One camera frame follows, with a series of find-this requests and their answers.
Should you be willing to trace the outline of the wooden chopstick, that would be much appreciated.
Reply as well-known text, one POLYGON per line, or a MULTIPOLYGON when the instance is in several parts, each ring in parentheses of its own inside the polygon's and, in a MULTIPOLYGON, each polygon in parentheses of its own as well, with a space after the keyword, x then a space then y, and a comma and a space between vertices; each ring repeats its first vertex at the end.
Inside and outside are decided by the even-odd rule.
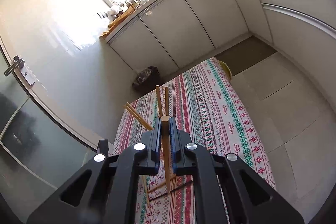
POLYGON ((143 188, 144 188, 145 197, 146 197, 147 209, 149 209, 149 210, 151 211, 150 201, 149 201, 149 193, 148 193, 148 188, 147 188, 146 176, 145 176, 145 175, 142 175, 141 177, 142 177, 143 188))
POLYGON ((133 106, 131 106, 130 103, 126 103, 124 106, 124 109, 126 109, 136 120, 139 121, 140 124, 143 125, 143 127, 145 127, 148 131, 153 130, 153 127, 148 124, 143 118, 142 116, 140 116, 138 114, 138 112, 133 108, 133 106))
POLYGON ((165 87, 165 115, 169 116, 169 87, 165 87))
MULTIPOLYGON (((169 185, 171 185, 171 182, 172 182, 176 177, 177 177, 176 175, 173 175, 173 176, 170 178, 169 185)), ((154 192, 154 191, 156 191, 157 189, 160 189, 160 188, 164 187, 165 185, 166 185, 166 182, 164 181, 164 182, 158 184, 158 185, 157 185, 156 187, 154 187, 153 189, 148 190, 147 192, 148 192, 148 193, 154 192)))
POLYGON ((155 92, 156 92, 156 97, 157 97, 159 117, 161 117, 163 116, 163 111, 162 111, 161 92, 160 92, 159 85, 155 86, 155 92))
POLYGON ((170 194, 170 139, 169 139, 169 116, 161 116, 161 139, 163 149, 163 163, 165 169, 165 182, 167 195, 170 194))

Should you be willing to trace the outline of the dark trash bin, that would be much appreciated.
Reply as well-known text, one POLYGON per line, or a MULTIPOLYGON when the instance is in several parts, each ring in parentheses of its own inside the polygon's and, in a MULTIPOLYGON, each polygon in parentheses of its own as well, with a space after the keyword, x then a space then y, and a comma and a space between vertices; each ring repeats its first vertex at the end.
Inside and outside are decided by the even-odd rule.
POLYGON ((146 94, 162 84, 161 75, 157 67, 150 66, 140 71, 132 83, 132 88, 141 94, 146 94))

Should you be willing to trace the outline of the yellow cloth on counter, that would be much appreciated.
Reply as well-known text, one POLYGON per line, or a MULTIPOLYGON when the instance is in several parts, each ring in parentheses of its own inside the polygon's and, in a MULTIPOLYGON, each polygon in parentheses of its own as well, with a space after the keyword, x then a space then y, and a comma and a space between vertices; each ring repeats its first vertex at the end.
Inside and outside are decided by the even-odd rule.
POLYGON ((133 6, 130 6, 125 12, 123 12, 119 17, 117 17, 115 20, 112 21, 108 25, 108 30, 103 32, 100 35, 100 38, 106 38, 112 31, 114 31, 128 16, 130 16, 132 13, 134 13, 136 8, 133 6))

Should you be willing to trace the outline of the patterned red green tablecloth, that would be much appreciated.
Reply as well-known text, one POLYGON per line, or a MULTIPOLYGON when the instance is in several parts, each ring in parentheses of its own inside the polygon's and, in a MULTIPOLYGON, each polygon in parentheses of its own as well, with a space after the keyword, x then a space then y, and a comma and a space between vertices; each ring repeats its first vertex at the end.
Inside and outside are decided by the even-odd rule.
MULTIPOLYGON (((243 159, 269 185, 274 178, 263 144, 252 121, 234 91, 222 67, 215 58, 193 68, 167 82, 169 87, 169 114, 177 122, 177 128, 188 132, 191 140, 209 152, 224 156, 230 152, 243 159)), ((147 177, 148 190, 164 182, 165 173, 147 177)), ((178 177, 171 182, 174 189, 191 176, 178 177)), ((165 187, 149 193, 149 199, 167 193, 165 187)), ((139 181, 135 208, 136 223, 195 223, 195 197, 193 183, 150 201, 147 209, 142 180, 139 181)))

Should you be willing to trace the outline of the yellow stool under table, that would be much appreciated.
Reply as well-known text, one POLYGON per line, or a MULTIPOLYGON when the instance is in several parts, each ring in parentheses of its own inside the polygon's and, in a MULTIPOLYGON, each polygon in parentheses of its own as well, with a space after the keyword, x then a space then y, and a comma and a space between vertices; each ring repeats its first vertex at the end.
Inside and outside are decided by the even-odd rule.
POLYGON ((224 73, 226 74, 228 80, 231 81, 232 80, 232 72, 231 72, 230 68, 228 67, 228 65, 223 61, 219 61, 219 64, 222 67, 222 69, 224 70, 224 73))

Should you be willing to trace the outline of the frosted glass door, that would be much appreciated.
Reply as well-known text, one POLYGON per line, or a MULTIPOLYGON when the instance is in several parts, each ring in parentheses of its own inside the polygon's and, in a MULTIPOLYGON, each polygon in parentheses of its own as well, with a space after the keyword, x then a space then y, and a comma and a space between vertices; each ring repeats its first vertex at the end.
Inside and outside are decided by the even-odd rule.
POLYGON ((94 150, 64 131, 33 100, 1 54, 1 191, 54 192, 94 150))

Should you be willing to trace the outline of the white lower kitchen cabinets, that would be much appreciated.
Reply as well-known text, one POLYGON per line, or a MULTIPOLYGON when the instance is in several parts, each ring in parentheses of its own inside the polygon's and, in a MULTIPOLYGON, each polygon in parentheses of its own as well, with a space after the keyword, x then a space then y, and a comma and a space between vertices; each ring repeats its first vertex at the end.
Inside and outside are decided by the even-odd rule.
POLYGON ((133 70, 164 75, 246 36, 299 67, 335 105, 335 0, 148 0, 106 41, 133 70))

